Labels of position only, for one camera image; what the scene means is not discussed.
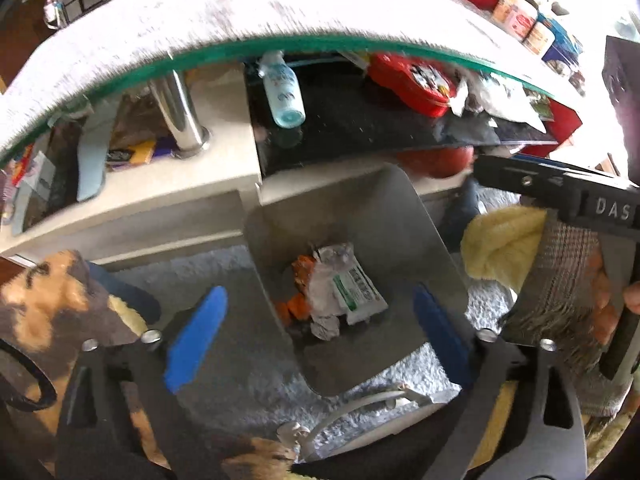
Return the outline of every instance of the wooden floor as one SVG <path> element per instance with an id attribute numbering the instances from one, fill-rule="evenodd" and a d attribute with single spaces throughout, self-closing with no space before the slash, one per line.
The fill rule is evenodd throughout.
<path id="1" fill-rule="evenodd" d="M 14 264 L 4 258 L 0 258 L 0 285 L 20 274 L 23 269 L 24 268 L 20 265 Z"/>

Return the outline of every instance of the green glass edge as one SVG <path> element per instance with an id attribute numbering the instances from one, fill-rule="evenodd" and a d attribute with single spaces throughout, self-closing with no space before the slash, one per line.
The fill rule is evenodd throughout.
<path id="1" fill-rule="evenodd" d="M 473 59 L 447 54 L 431 47 L 395 41 L 372 40 L 353 36 L 271 36 L 268 38 L 256 38 L 254 40 L 230 41 L 219 43 L 199 50 L 192 50 L 184 54 L 177 54 L 171 58 L 161 59 L 148 65 L 139 67 L 131 72 L 114 78 L 104 85 L 95 88 L 85 95 L 90 102 L 110 95 L 113 92 L 121 92 L 137 84 L 156 77 L 163 76 L 171 70 L 188 70 L 199 65 L 238 59 L 239 57 L 261 56 L 269 50 L 285 50 L 296 52 L 317 52 L 329 50 L 384 50 L 386 52 L 402 52 L 409 56 L 428 56 L 440 61 L 451 61 L 475 70 L 490 69 L 499 75 L 520 81 L 523 85 L 548 95 L 549 94 L 531 83 L 517 78 L 511 74 L 498 70 L 492 63 L 483 64 Z M 4 167 L 17 153 L 31 144 L 40 135 L 49 129 L 47 121 L 36 126 L 23 140 L 18 142 L 2 159 L 0 165 Z"/>

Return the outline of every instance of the gray trash bin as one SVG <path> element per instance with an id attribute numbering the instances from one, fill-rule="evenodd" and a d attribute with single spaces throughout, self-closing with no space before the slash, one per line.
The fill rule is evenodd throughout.
<path id="1" fill-rule="evenodd" d="M 292 296 L 283 275 L 310 247 L 351 242 L 389 307 L 331 341 L 292 345 L 307 384 L 335 396 L 426 342 L 413 313 L 423 282 L 449 311 L 464 313 L 466 288 L 411 182 L 397 166 L 256 208 L 244 236 L 271 306 Z"/>

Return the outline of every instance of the light blue bottle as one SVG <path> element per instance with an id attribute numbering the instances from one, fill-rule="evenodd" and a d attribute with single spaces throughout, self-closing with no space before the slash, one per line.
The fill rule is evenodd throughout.
<path id="1" fill-rule="evenodd" d="M 298 78 L 284 62 L 281 50 L 262 56 L 260 76 L 276 124 L 281 128 L 295 128 L 305 122 Z"/>

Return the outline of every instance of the barcode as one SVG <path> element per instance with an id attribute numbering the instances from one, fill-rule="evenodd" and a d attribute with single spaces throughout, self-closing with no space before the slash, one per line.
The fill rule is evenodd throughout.
<path id="1" fill-rule="evenodd" d="M 360 272 L 358 272 L 358 269 L 356 267 L 354 267 L 353 269 L 349 269 L 349 275 L 351 276 L 353 283 L 355 283 L 360 289 L 360 292 L 364 296 L 364 299 L 367 301 L 373 301 L 374 298 L 369 285 L 367 285 L 367 283 L 364 281 L 362 275 L 360 274 Z"/>

